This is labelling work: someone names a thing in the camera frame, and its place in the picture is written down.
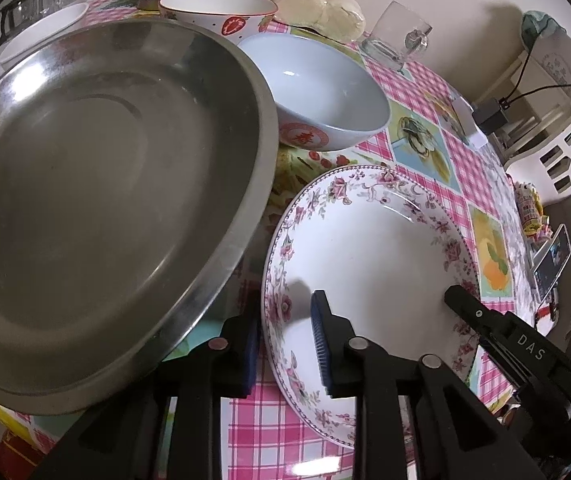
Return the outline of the smartphone on stand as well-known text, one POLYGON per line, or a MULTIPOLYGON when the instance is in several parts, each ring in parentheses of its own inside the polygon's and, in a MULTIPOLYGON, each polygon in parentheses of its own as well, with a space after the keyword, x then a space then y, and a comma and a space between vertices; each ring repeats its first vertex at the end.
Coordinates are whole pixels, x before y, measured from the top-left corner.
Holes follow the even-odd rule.
POLYGON ((560 224, 549 242, 535 255, 534 278, 540 301, 545 300, 557 284, 571 256, 571 242, 566 225, 560 224))

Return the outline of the colourful checked tablecloth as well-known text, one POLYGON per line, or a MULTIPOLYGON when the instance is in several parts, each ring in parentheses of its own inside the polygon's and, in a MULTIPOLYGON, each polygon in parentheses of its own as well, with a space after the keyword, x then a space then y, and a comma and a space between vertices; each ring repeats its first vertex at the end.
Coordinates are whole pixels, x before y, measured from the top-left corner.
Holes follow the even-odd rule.
MULTIPOLYGON (((293 29, 278 30, 270 23, 264 32, 313 39, 332 47, 327 41, 293 29)), ((521 237, 513 187, 491 148, 476 151, 459 139, 460 124, 451 106, 453 90, 420 63, 394 72, 352 48, 334 49, 363 66, 377 81, 389 100, 391 118, 382 132, 366 141, 344 150, 322 152, 281 143, 277 112, 278 148, 272 187, 261 220, 228 280, 246 286, 243 306, 252 302, 260 305, 263 330, 262 291, 268 249, 293 198, 328 171, 367 165, 394 169, 434 193, 470 249, 479 279, 479 290, 474 293, 488 307, 529 318, 535 308, 531 289, 507 252, 509 243, 521 237)), ((304 478, 313 462, 322 462, 327 476, 349 471, 354 463, 354 444, 343 448, 306 425, 276 382, 266 344, 264 355, 261 370, 274 378, 275 385, 258 389, 248 400, 236 403, 228 431, 232 440, 229 476, 304 478)))

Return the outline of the colourful snack package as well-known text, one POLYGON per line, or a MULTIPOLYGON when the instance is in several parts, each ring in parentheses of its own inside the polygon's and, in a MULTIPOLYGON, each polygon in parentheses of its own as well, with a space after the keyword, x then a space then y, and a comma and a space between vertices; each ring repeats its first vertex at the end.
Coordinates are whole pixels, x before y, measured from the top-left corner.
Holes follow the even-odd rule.
POLYGON ((537 190, 530 183, 514 183, 521 227, 526 236, 535 236, 543 227, 543 204, 537 190))

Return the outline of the white lattice plastic chair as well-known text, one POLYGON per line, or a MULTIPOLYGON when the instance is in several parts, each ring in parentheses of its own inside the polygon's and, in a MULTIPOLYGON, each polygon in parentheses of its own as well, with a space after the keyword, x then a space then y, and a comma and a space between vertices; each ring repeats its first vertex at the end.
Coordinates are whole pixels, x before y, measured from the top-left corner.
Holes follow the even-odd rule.
POLYGON ((531 184, 544 205, 571 195, 571 114, 545 124, 548 135, 503 165, 515 183, 531 184))

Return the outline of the clear glass mug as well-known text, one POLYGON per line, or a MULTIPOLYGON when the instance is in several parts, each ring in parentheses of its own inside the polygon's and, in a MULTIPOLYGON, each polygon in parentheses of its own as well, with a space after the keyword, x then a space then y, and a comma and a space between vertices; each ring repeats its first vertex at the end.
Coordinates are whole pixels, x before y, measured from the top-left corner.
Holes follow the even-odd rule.
POLYGON ((399 72, 427 50, 432 29, 419 14, 392 1, 358 47, 371 60, 399 72))

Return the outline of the light blue ceramic bowl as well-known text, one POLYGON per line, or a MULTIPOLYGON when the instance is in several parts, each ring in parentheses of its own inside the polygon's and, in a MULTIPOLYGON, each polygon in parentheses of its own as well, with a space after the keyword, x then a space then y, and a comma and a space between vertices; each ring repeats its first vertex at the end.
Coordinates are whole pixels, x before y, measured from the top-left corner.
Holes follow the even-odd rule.
POLYGON ((240 49, 277 105, 280 142, 340 151, 382 132, 391 107, 377 81, 348 55, 313 39, 264 32, 240 49))

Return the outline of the white bowl red pattern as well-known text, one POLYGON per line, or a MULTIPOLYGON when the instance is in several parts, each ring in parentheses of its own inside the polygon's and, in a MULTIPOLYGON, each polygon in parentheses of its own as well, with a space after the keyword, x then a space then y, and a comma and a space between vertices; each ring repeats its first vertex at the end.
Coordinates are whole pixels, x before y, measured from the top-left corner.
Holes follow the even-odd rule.
POLYGON ((196 25, 234 44, 264 32, 278 12, 272 0, 160 0, 163 18, 196 25))

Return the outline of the large stainless steel basin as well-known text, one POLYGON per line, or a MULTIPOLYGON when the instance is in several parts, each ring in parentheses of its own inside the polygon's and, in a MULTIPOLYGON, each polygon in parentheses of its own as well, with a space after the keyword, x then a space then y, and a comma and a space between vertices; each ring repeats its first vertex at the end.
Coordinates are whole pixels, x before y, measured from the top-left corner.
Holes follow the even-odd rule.
POLYGON ((245 53, 160 18, 0 77, 0 404, 76 412, 168 356, 250 243, 277 129, 245 53))

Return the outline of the floral rimmed white plate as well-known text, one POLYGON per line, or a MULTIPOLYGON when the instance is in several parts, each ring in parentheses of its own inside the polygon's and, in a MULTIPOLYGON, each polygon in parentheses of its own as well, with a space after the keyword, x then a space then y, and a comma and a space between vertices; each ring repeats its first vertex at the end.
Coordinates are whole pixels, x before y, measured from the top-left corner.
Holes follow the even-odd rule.
POLYGON ((479 290, 470 249, 434 193, 394 169, 367 165, 310 182, 276 227, 263 278, 265 344, 287 403, 320 437, 353 446, 354 402, 330 398, 321 381, 310 321, 316 290, 387 352, 433 353, 467 378, 477 342, 444 304, 455 284, 479 290))

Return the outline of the white power strip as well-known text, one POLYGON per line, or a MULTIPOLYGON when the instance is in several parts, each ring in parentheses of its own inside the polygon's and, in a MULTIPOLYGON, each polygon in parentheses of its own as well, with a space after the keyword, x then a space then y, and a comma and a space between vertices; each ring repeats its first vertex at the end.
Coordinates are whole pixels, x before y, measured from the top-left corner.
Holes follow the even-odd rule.
POLYGON ((475 150, 479 150, 487 145, 488 139, 486 134, 482 132, 473 119, 472 106, 462 96, 456 96, 453 102, 451 102, 451 106, 457 115, 465 143, 475 150))

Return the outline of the small white square dish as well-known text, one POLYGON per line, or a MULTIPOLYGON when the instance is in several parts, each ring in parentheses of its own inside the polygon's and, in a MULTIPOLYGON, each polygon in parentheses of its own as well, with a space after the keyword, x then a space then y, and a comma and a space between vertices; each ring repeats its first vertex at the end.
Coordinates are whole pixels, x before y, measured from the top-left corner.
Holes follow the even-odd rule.
POLYGON ((74 3, 28 26, 1 52, 1 66, 8 70, 48 41, 84 27, 88 10, 87 2, 74 3))

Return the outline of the packaged white steamed buns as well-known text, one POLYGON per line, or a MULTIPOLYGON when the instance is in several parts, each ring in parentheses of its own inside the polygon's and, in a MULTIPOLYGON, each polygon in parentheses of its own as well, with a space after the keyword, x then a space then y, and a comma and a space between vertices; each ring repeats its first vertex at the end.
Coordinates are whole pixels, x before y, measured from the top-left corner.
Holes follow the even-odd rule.
POLYGON ((307 28, 342 44, 363 36, 366 18, 356 0, 272 0, 276 19, 292 27, 307 28))

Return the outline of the black power adapter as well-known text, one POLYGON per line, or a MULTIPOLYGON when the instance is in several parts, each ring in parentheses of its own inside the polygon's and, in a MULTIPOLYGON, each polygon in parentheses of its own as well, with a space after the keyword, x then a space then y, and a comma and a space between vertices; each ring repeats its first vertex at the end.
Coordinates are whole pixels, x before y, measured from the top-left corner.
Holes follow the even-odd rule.
POLYGON ((509 122, 506 115, 507 103, 506 98, 491 98, 479 104, 472 112, 472 118, 479 130, 489 136, 504 127, 509 122))

